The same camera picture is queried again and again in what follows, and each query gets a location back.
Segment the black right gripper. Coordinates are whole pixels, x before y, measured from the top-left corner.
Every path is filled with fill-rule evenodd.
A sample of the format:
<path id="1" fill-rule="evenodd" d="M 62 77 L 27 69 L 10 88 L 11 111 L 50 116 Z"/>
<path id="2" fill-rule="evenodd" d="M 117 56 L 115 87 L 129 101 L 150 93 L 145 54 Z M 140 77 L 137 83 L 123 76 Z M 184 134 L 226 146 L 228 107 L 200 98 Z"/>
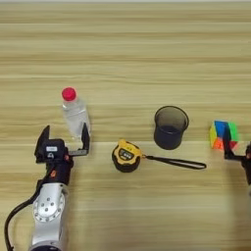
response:
<path id="1" fill-rule="evenodd" d="M 251 142 L 247 145 L 245 156 L 235 155 L 230 148 L 230 132 L 225 130 L 224 138 L 225 159 L 232 161 L 241 161 L 241 165 L 246 173 L 247 183 L 251 185 Z"/>

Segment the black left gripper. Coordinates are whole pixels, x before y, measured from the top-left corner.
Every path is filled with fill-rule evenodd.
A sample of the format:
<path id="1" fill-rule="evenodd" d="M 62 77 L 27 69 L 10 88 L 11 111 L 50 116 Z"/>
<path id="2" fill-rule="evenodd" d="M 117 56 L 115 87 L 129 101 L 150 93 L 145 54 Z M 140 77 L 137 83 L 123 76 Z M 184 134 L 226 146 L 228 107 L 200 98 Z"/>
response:
<path id="1" fill-rule="evenodd" d="M 43 142 L 49 138 L 50 126 L 48 125 L 42 130 L 38 137 L 34 156 L 37 163 L 43 161 Z M 87 156 L 89 153 L 90 136 L 87 125 L 83 125 L 81 134 L 82 147 L 77 150 L 70 151 L 69 154 L 72 157 Z M 74 166 L 73 158 L 69 155 L 65 155 L 62 160 L 53 160 L 46 164 L 46 183 L 62 183 L 68 185 L 70 182 L 71 169 Z"/>

